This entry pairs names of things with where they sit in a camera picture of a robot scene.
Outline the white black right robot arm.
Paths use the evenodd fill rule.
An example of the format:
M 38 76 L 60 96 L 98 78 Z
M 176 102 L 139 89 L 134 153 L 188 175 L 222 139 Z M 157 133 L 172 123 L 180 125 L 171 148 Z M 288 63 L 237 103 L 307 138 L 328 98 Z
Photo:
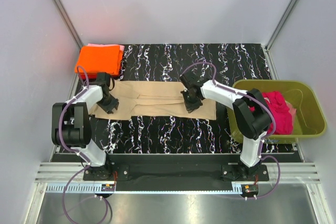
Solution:
M 205 99 L 220 103 L 234 113 L 237 127 L 243 135 L 243 149 L 238 164 L 224 169 L 224 178 L 237 180 L 256 176 L 264 138 L 274 121 L 262 93 L 257 89 L 234 89 L 214 79 L 201 79 L 191 72 L 182 74 L 180 81 L 184 86 L 181 94 L 188 113 L 199 109 Z

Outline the aluminium front rail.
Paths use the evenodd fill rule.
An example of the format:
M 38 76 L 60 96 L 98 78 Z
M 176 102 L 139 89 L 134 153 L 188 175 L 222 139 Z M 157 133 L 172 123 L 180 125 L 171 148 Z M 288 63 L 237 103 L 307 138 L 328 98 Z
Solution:
M 244 186 L 318 184 L 312 163 L 264 163 L 257 175 L 235 178 L 229 165 L 207 164 L 120 164 L 116 175 L 94 179 L 79 163 L 41 163 L 35 182 L 49 193 L 99 194 L 241 194 Z

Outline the aluminium frame post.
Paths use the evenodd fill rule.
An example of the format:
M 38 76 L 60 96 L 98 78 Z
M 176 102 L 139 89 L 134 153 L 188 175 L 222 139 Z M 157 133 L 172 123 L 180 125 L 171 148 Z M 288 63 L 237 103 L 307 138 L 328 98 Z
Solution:
M 76 45 L 78 46 L 79 49 L 81 49 L 84 44 L 78 34 L 78 32 L 76 31 L 73 22 L 71 21 L 70 16 L 68 15 L 63 3 L 61 0 L 52 0 L 52 2 L 54 3 L 61 19 L 63 20 L 63 22 L 65 23 L 68 31 L 70 32 L 70 35 L 72 36 L 73 40 L 75 41 Z
M 282 28 L 286 24 L 287 20 L 289 19 L 290 15 L 292 14 L 294 8 L 298 4 L 299 0 L 290 0 L 287 4 L 279 22 L 277 23 L 275 30 L 272 32 L 268 42 L 265 44 L 265 50 L 269 52 L 275 43 L 277 37 L 279 36 Z

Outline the beige t shirt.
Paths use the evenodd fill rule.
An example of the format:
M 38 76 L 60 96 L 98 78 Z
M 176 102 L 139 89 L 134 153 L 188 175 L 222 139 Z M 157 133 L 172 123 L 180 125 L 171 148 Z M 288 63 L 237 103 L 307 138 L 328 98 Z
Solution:
M 205 99 L 202 105 L 189 113 L 181 94 L 180 82 L 116 81 L 110 94 L 119 100 L 119 106 L 108 114 L 94 105 L 90 114 L 99 119 L 129 120 L 133 116 L 175 116 L 190 119 L 216 119 L 216 102 Z

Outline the folded pink t shirt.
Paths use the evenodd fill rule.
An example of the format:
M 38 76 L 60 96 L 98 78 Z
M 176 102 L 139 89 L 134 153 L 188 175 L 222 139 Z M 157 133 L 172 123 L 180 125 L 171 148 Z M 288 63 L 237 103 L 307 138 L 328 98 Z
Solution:
M 118 44 L 87 44 L 90 47 L 118 47 L 120 51 L 124 51 L 125 46 Z

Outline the aluminium frame post left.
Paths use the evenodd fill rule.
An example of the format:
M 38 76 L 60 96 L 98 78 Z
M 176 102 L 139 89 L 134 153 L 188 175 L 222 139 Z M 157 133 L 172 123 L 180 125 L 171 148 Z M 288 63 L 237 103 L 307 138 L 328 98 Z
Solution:
M 78 32 L 76 31 L 73 22 L 71 21 L 70 16 L 68 15 L 63 3 L 61 0 L 52 0 L 52 2 L 54 3 L 61 19 L 63 20 L 63 22 L 65 23 L 68 31 L 70 32 L 70 35 L 72 36 L 73 40 L 75 41 L 76 45 L 78 46 L 79 49 L 81 49 L 84 44 L 78 34 Z

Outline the crumpled dusty pink t shirt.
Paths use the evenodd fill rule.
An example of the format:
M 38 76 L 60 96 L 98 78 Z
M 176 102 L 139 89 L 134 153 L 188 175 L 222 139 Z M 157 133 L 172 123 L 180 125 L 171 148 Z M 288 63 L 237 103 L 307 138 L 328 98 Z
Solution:
M 296 117 L 297 109 L 291 103 L 289 103 L 288 101 L 286 101 L 286 105 L 289 109 L 289 113 L 291 115 L 292 121 L 294 121 L 295 117 Z

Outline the aluminium frame post right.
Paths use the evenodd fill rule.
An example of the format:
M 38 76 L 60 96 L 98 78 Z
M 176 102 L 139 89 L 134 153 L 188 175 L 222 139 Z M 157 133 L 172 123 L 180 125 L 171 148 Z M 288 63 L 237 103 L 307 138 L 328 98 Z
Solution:
M 265 44 L 265 50 L 269 52 L 275 43 L 277 37 L 279 36 L 282 28 L 286 24 L 287 20 L 289 19 L 290 15 L 292 14 L 294 8 L 298 4 L 299 0 L 290 0 L 287 4 L 279 22 L 277 23 L 275 30 L 272 32 L 268 42 Z

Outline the folded orange t shirt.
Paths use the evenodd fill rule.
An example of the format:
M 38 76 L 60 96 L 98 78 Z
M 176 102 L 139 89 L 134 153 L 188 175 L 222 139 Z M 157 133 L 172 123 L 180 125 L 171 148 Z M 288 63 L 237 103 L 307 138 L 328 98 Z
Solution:
M 78 66 L 82 66 L 90 79 L 95 78 L 98 72 L 117 77 L 120 75 L 123 53 L 122 45 L 88 44 L 81 48 L 74 71 L 84 78 L 83 70 L 77 70 Z

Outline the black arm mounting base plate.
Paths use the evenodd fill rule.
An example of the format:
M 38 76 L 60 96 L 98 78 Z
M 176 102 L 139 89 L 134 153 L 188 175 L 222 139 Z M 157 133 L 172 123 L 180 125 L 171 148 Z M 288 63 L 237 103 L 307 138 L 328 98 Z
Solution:
M 232 183 L 269 181 L 265 165 L 260 164 L 251 179 L 228 180 L 223 171 L 238 164 L 238 154 L 111 154 L 109 170 L 91 168 L 86 181 L 112 181 L 117 191 L 178 193 L 182 191 L 224 191 Z

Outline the olive green plastic bin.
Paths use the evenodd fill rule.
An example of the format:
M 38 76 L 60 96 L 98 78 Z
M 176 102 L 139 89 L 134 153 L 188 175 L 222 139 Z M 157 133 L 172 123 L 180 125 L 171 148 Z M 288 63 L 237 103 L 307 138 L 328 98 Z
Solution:
M 322 136 L 327 128 L 324 115 L 315 93 L 309 86 L 299 81 L 289 80 L 239 80 L 233 87 L 241 90 L 258 89 L 262 93 L 279 91 L 284 99 L 293 105 L 296 114 L 293 132 L 290 135 L 272 135 L 265 140 L 268 144 L 290 144 L 297 138 Z

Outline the power connector board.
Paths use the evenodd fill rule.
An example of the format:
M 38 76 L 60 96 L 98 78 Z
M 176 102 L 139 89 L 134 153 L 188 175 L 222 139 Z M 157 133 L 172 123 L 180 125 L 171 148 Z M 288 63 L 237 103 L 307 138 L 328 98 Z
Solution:
M 243 187 L 244 193 L 253 193 L 258 191 L 259 191 L 258 185 L 244 185 Z
M 107 191 L 107 192 L 112 192 L 112 191 L 115 191 L 116 187 L 115 184 L 102 184 L 101 186 L 101 191 Z

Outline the crumpled magenta t shirt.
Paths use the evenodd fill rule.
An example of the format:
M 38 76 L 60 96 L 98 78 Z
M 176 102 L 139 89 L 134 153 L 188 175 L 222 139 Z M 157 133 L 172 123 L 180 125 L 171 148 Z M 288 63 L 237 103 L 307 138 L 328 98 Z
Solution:
M 293 121 L 284 96 L 279 91 L 263 92 L 262 96 L 276 122 L 274 134 L 290 135 L 293 132 Z

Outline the right power connector board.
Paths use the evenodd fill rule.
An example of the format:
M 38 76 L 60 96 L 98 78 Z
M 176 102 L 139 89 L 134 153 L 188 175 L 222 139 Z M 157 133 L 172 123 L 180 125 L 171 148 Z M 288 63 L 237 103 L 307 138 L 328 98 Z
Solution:
M 258 185 L 244 185 L 243 187 L 244 193 L 253 193 L 258 191 L 259 191 Z

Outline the left power connector board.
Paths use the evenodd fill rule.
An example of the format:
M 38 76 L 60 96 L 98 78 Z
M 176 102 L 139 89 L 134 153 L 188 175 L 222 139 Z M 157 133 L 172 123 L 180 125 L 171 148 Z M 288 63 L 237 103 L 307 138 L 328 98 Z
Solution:
M 107 192 L 112 192 L 112 191 L 115 191 L 116 187 L 115 184 L 102 184 L 101 186 L 101 191 L 107 191 Z

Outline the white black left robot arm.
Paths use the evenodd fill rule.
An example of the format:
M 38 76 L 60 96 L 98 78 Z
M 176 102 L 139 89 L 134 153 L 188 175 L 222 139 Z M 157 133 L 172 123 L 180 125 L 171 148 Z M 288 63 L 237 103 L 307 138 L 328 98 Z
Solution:
M 114 86 L 111 75 L 99 72 L 95 81 L 86 83 L 72 99 L 52 106 L 53 144 L 74 152 L 90 167 L 107 164 L 106 153 L 91 140 L 89 112 L 95 105 L 107 114 L 118 109 L 119 100 L 110 94 L 110 86 Z

